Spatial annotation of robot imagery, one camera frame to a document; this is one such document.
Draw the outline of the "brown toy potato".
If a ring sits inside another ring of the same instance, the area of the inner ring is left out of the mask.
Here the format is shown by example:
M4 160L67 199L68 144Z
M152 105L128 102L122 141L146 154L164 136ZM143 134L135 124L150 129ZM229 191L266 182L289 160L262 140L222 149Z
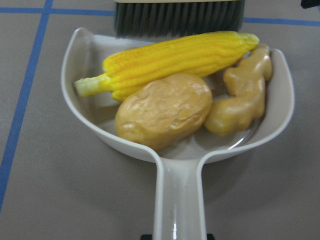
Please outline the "brown toy potato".
M161 150L197 131L212 99L200 77L179 73L155 80L122 102L115 115L116 134Z

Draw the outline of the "yellow toy corn cob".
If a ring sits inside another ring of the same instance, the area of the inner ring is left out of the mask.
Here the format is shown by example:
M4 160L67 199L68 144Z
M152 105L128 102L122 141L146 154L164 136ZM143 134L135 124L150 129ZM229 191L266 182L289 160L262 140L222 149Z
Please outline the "yellow toy corn cob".
M123 102L147 84L177 73L200 78L231 66L260 40L252 33L218 31L124 50L102 62L103 73L74 82L80 97L110 92Z

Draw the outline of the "tan toy ginger root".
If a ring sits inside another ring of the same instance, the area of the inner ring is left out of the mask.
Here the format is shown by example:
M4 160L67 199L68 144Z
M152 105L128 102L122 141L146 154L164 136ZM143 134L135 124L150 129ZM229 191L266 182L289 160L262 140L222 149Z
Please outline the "tan toy ginger root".
M266 82L272 76L270 48L261 43L224 72L229 98L212 103L204 127L220 137L248 130L255 119L265 114Z

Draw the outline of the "beige plastic dustpan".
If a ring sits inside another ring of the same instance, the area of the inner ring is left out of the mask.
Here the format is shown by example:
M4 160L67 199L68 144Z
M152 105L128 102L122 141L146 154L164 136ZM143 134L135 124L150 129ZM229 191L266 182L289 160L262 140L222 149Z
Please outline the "beige plastic dustpan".
M155 163L156 194L152 238L154 240L205 240L206 220L202 168L263 145L278 136L294 112L292 76L282 51L270 56L273 76L267 85L265 115L249 130L227 137L204 129L161 151L116 136L114 118L118 103L109 93L80 98L74 82L100 73L104 57L146 45L143 40L117 39L76 29L64 54L61 89L72 113L98 138L113 149L142 161Z

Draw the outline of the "beige brush black bristles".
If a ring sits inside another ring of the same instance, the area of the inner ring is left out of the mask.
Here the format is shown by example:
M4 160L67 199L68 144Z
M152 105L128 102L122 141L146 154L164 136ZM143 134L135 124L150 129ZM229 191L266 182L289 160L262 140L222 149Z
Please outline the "beige brush black bristles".
M184 37L208 32L238 31L243 0L117 0L117 37Z

